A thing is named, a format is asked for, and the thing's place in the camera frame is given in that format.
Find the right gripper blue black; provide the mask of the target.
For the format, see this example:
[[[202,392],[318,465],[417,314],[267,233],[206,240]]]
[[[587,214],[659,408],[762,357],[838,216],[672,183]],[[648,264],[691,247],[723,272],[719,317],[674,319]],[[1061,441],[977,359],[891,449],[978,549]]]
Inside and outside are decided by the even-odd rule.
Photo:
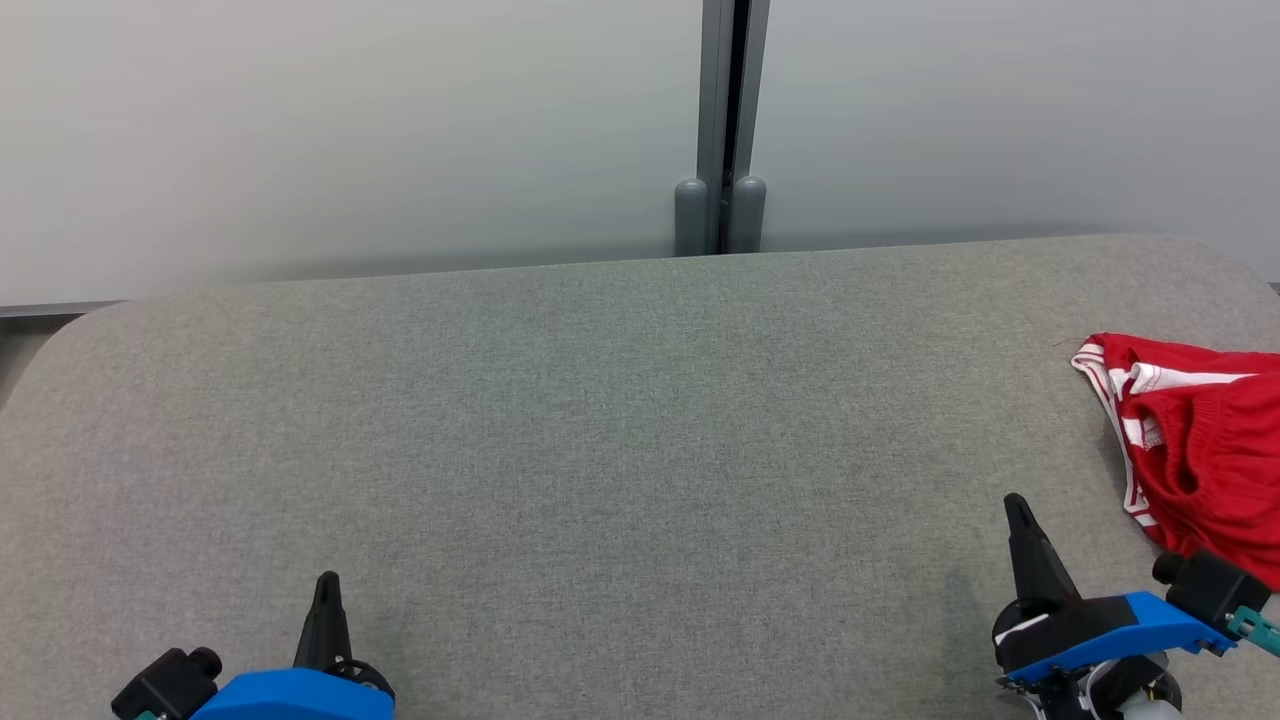
[[[1235,641],[1149,592],[1094,600],[1082,596],[1056,548],[1019,493],[1004,497],[1016,600],[1073,603],[1020,621],[993,637],[997,683],[1038,719],[1102,719],[1116,698],[1137,708],[1167,669],[1167,653],[1208,651]]]

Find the left gripper blue white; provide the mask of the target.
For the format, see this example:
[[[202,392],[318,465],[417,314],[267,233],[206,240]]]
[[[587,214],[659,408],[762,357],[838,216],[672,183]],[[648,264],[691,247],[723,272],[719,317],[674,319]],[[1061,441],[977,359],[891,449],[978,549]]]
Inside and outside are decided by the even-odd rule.
[[[230,679],[196,719],[393,719],[396,693],[371,665],[351,660],[337,571],[316,579],[293,667]]]

